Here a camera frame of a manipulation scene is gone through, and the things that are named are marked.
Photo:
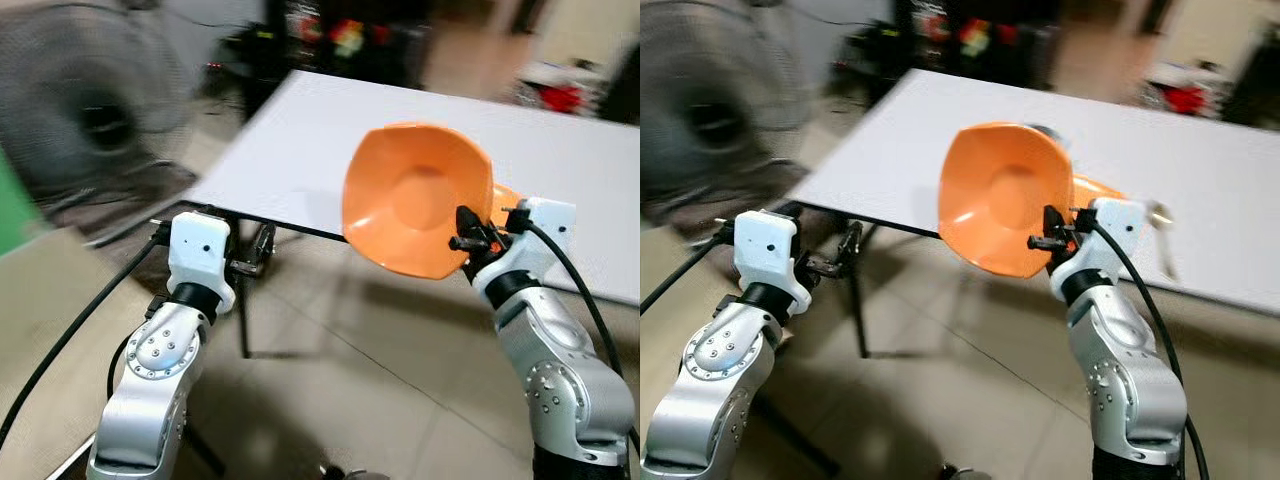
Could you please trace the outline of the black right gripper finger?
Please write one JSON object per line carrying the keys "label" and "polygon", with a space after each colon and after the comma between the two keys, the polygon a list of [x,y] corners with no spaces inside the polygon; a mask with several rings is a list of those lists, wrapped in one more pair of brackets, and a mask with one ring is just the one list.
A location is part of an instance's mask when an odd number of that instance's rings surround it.
{"label": "black right gripper finger", "polygon": [[1044,205],[1042,212],[1042,233],[1029,236],[1027,247],[1039,251],[1066,251],[1068,233],[1062,215],[1053,205]]}
{"label": "black right gripper finger", "polygon": [[454,211],[457,234],[449,238],[453,251],[483,251],[483,221],[479,215],[465,205]]}

